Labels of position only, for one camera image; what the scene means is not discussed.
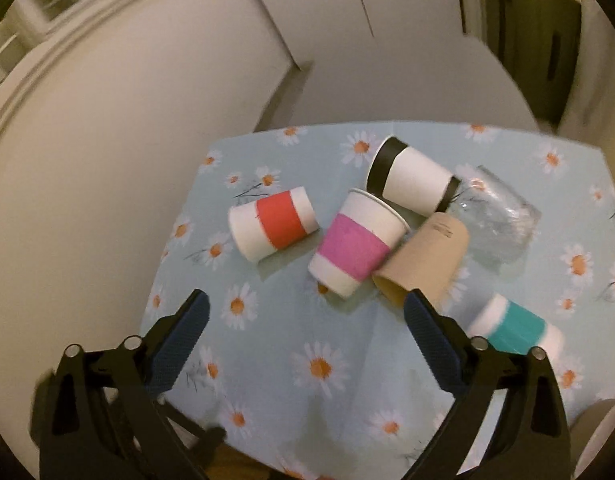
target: purple band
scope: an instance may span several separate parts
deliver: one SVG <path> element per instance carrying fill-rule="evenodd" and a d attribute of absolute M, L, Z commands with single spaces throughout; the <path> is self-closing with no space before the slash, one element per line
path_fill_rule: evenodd
<path fill-rule="evenodd" d="M 316 252 L 362 282 L 380 266 L 390 248 L 377 235 L 339 213 Z"/>

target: blue gripper pad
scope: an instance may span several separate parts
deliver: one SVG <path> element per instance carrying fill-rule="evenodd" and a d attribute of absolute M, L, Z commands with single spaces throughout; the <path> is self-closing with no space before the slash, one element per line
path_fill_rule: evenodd
<path fill-rule="evenodd" d="M 146 390 L 152 399 L 172 389 L 176 378 L 208 324 L 210 320 L 208 295 L 202 290 L 195 290 L 172 317 L 174 326 L 153 356 L 152 376 L 146 383 Z"/>
<path fill-rule="evenodd" d="M 462 395 L 467 385 L 462 379 L 461 361 L 443 331 L 441 316 L 419 290 L 407 295 L 403 308 L 407 327 L 441 389 L 455 397 Z"/>

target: floral tablecloth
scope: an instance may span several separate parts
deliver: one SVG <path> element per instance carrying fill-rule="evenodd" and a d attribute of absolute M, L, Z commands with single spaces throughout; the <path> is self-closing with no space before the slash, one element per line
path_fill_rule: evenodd
<path fill-rule="evenodd" d="M 207 155 L 172 229 L 141 332 L 192 289 L 210 323 L 169 400 L 228 442 L 290 476 L 399 479 L 453 399 L 440 391 L 402 311 L 364 283 L 343 301 L 310 278 L 322 232 L 350 187 L 363 187 L 378 144 L 395 134 L 459 176 L 482 164 L 543 214 L 526 256 L 507 266 L 470 252 L 444 311 L 464 328 L 499 292 L 566 337 L 553 363 L 569 420 L 615 394 L 615 187 L 596 148 L 467 124 L 330 124 L 224 139 Z M 304 186 L 321 232 L 248 263 L 228 208 Z M 413 227 L 423 219 L 403 212 Z M 495 397 L 463 468 L 482 456 Z"/>

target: metal screw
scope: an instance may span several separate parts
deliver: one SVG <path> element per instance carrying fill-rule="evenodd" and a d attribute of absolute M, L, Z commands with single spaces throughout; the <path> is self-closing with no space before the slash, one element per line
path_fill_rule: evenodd
<path fill-rule="evenodd" d="M 547 357 L 545 350 L 543 350 L 540 346 L 533 347 L 531 352 L 532 355 L 534 355 L 534 357 L 536 357 L 536 359 L 538 359 L 539 361 L 542 361 Z"/>
<path fill-rule="evenodd" d="M 123 341 L 123 346 L 127 350 L 136 350 L 143 343 L 143 339 L 141 339 L 138 335 L 131 335 L 130 337 L 126 337 L 125 341 Z"/>
<path fill-rule="evenodd" d="M 81 350 L 81 345 L 70 345 L 65 349 L 64 354 L 66 357 L 76 357 Z"/>
<path fill-rule="evenodd" d="M 483 350 L 487 350 L 490 346 L 487 342 L 487 339 L 479 335 L 473 337 L 472 339 L 470 339 L 470 341 L 472 341 L 472 347 L 481 352 Z"/>

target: black stripe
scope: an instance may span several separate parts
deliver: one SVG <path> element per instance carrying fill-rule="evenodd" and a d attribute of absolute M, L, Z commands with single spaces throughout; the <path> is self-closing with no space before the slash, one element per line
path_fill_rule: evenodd
<path fill-rule="evenodd" d="M 367 192 L 383 197 L 383 190 L 385 189 L 389 170 L 392 169 L 396 156 L 406 148 L 407 144 L 396 137 L 390 137 L 383 143 L 367 174 L 367 184 L 365 187 Z"/>
<path fill-rule="evenodd" d="M 439 205 L 436 207 L 435 213 L 445 213 L 447 211 L 449 203 L 452 202 L 454 195 L 456 195 L 457 193 L 457 189 L 459 189 L 460 183 L 461 181 L 458 178 L 452 176 L 452 178 L 449 180 L 449 184 L 447 184 L 447 187 L 445 188 L 443 198 L 441 198 Z"/>

